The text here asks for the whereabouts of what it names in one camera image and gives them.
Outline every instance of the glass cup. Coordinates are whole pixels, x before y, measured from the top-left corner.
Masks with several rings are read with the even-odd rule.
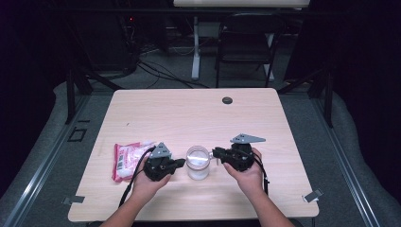
[[[203,180],[209,174],[210,154],[201,146],[194,146],[186,153],[188,175],[196,181]]]

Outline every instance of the metal bracket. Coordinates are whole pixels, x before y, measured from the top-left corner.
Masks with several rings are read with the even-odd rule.
[[[164,157],[171,158],[171,151],[162,142],[154,149],[154,151],[151,152],[149,159],[164,158]]]
[[[71,198],[65,197],[61,203],[64,205],[72,205],[73,202],[83,203],[83,200],[85,200],[85,197],[80,197],[80,196],[73,196]]]
[[[265,142],[266,139],[256,137],[256,136],[251,136],[247,134],[239,134],[237,137],[234,137],[232,140],[230,140],[231,143],[235,144],[250,144],[250,143],[257,143],[257,142]]]
[[[323,195],[323,192],[322,192],[321,189],[319,188],[319,189],[317,189],[316,191],[311,192],[311,193],[309,193],[309,194],[306,195],[306,196],[302,196],[302,198],[304,199],[304,201],[312,202],[312,201],[318,201],[318,200],[319,200],[319,197],[320,197],[321,195]]]

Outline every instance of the gray carpet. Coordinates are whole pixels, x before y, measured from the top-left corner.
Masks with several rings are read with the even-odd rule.
[[[280,88],[285,85],[283,75],[287,67],[293,38],[282,41],[277,55],[277,61],[273,68],[275,81],[270,87]],[[214,49],[213,46],[205,46],[202,50],[200,80],[198,82],[213,87],[215,84]],[[157,64],[161,64],[174,75],[181,79],[191,81],[192,53],[188,55],[177,54],[173,50],[167,54],[158,51],[150,52],[141,57],[142,61],[163,70]],[[252,68],[226,68],[231,77],[251,74],[256,79],[263,77],[263,70],[254,72]],[[154,76],[138,68],[132,75],[120,79],[114,79],[115,83],[129,89],[180,89],[187,88],[181,82],[157,79]],[[86,162],[92,151],[103,117],[111,100],[111,90],[97,81],[91,80],[95,92],[84,97],[87,100],[78,117],[71,123],[72,129],[86,129],[81,142],[68,142],[68,137],[63,139],[60,145],[60,156],[49,173],[40,193],[33,202],[22,226],[84,226],[83,223],[72,223],[67,219],[69,206],[62,204],[64,197],[75,195],[79,180],[83,174]],[[263,81],[253,83],[238,82],[237,80],[224,80],[222,87],[262,87]],[[37,144],[31,151],[26,164],[9,188],[9,191],[0,201],[1,224],[4,225],[15,204],[32,178],[35,170],[40,166],[43,157],[54,147],[58,135],[63,131],[63,123],[66,119],[65,84],[55,89],[57,103],[48,124],[44,128]],[[353,195],[342,176],[339,164],[334,155],[334,147],[325,131],[319,114],[313,107],[312,100],[305,94],[305,87],[296,90],[291,95],[280,96],[283,103],[288,123],[291,127],[296,144],[300,151],[305,170],[311,182],[312,188],[320,188],[324,195],[318,202],[320,214],[316,217],[316,226],[365,226]],[[346,107],[338,96],[333,103],[334,131],[338,136],[346,155],[350,160],[353,170],[366,191],[374,212],[378,216],[382,226],[397,226],[401,223],[400,205],[377,182],[375,175],[364,164],[357,145],[357,134],[352,117],[347,113]],[[79,139],[76,132],[70,140]],[[311,219],[299,219],[304,226],[311,226]],[[138,223],[138,226],[254,226],[255,221],[240,222],[170,222],[170,223]]]

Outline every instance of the plastic wrapper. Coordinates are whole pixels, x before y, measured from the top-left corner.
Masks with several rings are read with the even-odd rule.
[[[142,155],[154,147],[154,142],[114,145],[113,180],[117,183],[130,180]]]

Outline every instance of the table top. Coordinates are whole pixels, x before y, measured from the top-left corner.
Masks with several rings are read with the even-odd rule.
[[[174,0],[175,7],[307,8],[310,0]]]
[[[233,103],[224,104],[224,97]],[[113,146],[164,142],[173,159],[193,146],[229,148],[245,133],[266,139],[252,144],[262,153],[270,198],[289,218],[316,217],[319,207],[302,196],[312,192],[280,99],[271,88],[120,90],[114,93],[78,187],[71,221],[108,218],[128,183],[112,180]],[[139,213],[137,220],[257,218],[252,205],[222,164],[212,160],[209,176],[194,181],[186,166]]]

